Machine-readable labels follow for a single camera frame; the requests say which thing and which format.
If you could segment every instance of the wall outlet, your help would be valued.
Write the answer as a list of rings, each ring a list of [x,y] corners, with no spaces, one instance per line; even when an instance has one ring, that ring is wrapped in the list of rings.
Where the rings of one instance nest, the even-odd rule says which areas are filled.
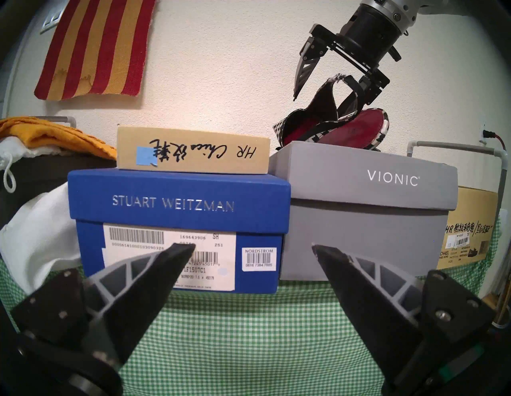
[[[479,142],[482,143],[484,146],[488,143],[486,141],[486,138],[483,136],[482,132],[484,129],[486,129],[486,117],[481,116],[479,117]]]
[[[67,1],[59,2],[59,4],[53,6],[51,10],[49,11],[48,15],[46,16],[46,19],[44,20],[41,31],[39,34],[42,34],[54,26],[57,26],[60,17],[62,16],[62,13],[64,12],[65,6],[67,6]]]

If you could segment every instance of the green checkered tablecloth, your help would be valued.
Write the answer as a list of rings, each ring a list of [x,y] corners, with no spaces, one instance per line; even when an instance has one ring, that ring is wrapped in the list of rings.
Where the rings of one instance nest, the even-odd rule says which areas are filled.
[[[477,293],[485,260],[446,270]],[[7,310],[25,295],[0,261]],[[280,282],[275,295],[175,290],[121,370],[124,394],[380,395],[383,376],[327,282]]]

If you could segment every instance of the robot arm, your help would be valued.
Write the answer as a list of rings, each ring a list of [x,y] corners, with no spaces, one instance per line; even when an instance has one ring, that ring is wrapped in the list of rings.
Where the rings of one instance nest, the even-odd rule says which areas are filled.
[[[310,31],[311,37],[300,51],[294,98],[298,96],[320,58],[330,49],[364,73],[359,83],[365,91],[365,103],[372,103],[390,82],[378,70],[380,60],[389,53],[395,61],[399,61],[401,56],[393,45],[401,35],[408,35],[407,29],[415,24],[417,14],[450,13],[448,1],[362,0],[357,11],[338,34],[321,25],[314,25]],[[353,100],[354,96],[351,95],[341,107],[349,112]]]

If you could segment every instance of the vionic box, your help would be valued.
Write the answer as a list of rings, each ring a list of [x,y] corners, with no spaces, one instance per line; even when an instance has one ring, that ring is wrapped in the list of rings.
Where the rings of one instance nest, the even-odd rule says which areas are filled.
[[[291,183],[281,279],[326,281],[312,244],[387,261],[411,275],[436,268],[455,167],[349,147],[292,142],[269,173]]]
[[[68,175],[85,275],[173,243],[195,243],[176,288],[274,293],[289,183],[271,175],[93,169]]]

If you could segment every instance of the yellow towel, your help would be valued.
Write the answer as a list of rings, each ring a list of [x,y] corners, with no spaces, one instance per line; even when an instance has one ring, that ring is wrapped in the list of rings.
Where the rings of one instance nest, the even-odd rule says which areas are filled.
[[[101,158],[117,158],[117,150],[97,137],[35,117],[11,117],[0,120],[0,138],[6,136],[17,136],[28,148],[55,145]]]

